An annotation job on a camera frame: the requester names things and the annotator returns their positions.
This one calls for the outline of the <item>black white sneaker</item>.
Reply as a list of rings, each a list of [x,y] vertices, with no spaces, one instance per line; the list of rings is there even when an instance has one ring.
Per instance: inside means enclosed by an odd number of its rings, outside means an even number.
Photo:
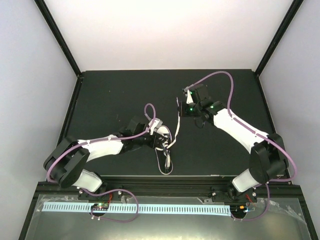
[[[164,143],[161,143],[160,147],[154,150],[157,160],[157,167],[162,175],[168,176],[174,169],[169,149],[169,145],[171,145],[174,140],[170,129],[165,125],[161,125],[157,129],[156,133],[160,134],[162,136],[162,139],[164,140]]]

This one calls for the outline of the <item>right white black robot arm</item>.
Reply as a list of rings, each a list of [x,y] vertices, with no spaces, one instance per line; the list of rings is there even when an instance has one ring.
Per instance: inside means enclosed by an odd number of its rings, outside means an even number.
[[[248,168],[236,176],[226,189],[226,194],[232,202],[240,201],[247,190],[268,183],[289,167],[280,135],[268,134],[253,128],[228,111],[222,102],[180,101],[177,110],[180,117],[201,118],[204,122],[223,130],[249,153]]]

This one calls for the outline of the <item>white shoelace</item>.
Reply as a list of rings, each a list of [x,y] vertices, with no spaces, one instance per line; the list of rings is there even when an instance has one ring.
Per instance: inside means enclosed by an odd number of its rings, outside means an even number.
[[[176,130],[175,130],[175,134],[174,134],[174,139],[172,139],[172,134],[170,129],[166,126],[166,125],[161,125],[161,127],[159,128],[160,130],[164,130],[164,136],[169,136],[169,141],[166,141],[164,143],[163,146],[163,150],[160,150],[159,148],[157,148],[155,150],[156,153],[156,158],[157,158],[157,164],[158,164],[158,169],[160,171],[160,173],[162,175],[170,175],[174,169],[172,160],[171,160],[171,156],[170,156],[170,148],[176,143],[177,141],[177,136],[180,130],[180,124],[181,124],[181,117],[179,116],[179,111],[177,111],[177,125],[176,125]],[[159,157],[158,157],[158,151],[163,151],[163,155],[165,156],[165,163],[164,163],[164,171],[162,171],[161,167],[160,167],[160,161],[159,161]]]

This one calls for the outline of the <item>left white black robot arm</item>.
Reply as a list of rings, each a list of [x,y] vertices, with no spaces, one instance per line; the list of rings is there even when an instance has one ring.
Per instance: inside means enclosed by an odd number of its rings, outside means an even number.
[[[86,163],[105,156],[124,154],[142,146],[162,149],[168,157],[172,136],[162,123],[158,118],[146,121],[134,117],[126,127],[104,138],[76,140],[66,137],[44,161],[43,168],[50,180],[61,188],[85,189],[95,199],[101,200],[107,195],[108,188],[97,173],[85,169]]]

